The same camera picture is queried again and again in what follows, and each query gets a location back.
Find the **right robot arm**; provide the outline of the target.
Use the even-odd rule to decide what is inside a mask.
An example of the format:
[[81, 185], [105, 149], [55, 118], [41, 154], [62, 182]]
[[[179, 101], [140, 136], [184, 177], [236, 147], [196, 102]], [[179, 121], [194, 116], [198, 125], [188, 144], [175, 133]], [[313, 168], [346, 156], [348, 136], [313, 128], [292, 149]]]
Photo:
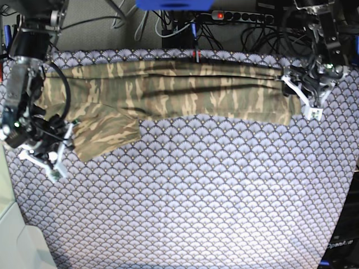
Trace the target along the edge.
[[42, 95], [43, 65], [50, 47], [58, 41], [68, 1], [1, 1], [20, 14], [17, 33], [10, 47], [13, 60], [2, 110], [1, 143], [9, 150], [21, 149], [19, 158], [45, 170], [53, 183], [66, 177], [62, 164], [66, 147], [71, 147], [73, 124], [66, 121], [70, 110], [70, 86], [54, 63], [50, 66], [65, 87], [65, 108], [61, 115], [44, 119], [46, 111], [35, 102]]

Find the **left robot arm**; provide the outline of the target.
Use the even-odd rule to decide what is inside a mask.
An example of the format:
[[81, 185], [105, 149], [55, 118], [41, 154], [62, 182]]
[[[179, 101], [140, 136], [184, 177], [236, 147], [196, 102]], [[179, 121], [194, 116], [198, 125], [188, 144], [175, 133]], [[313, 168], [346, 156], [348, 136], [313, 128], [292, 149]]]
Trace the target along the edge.
[[305, 29], [310, 32], [312, 53], [306, 67], [285, 68], [280, 78], [304, 103], [307, 120], [321, 120], [323, 105], [337, 83], [349, 74], [332, 13], [334, 1], [294, 1], [282, 19], [282, 28], [294, 11], [307, 15]]

